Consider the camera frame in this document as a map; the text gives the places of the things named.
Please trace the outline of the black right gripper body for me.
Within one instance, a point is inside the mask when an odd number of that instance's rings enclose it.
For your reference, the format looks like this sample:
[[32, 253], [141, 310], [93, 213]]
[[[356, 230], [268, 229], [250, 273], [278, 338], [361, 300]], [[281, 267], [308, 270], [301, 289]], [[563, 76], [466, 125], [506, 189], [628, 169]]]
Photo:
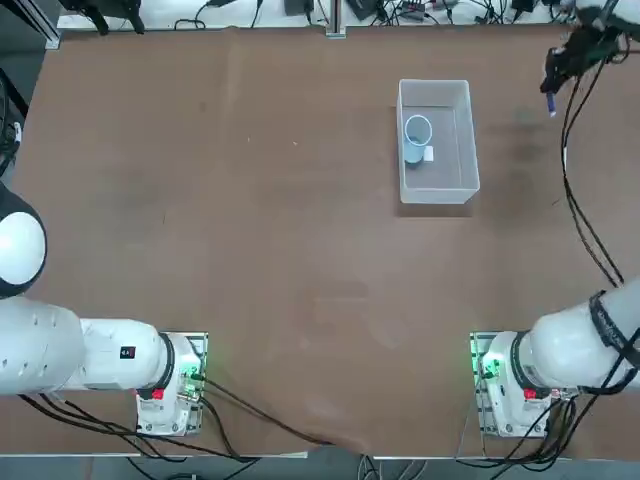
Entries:
[[561, 47], [566, 75], [581, 75], [600, 62], [620, 64], [628, 57], [628, 34], [617, 28], [576, 28]]

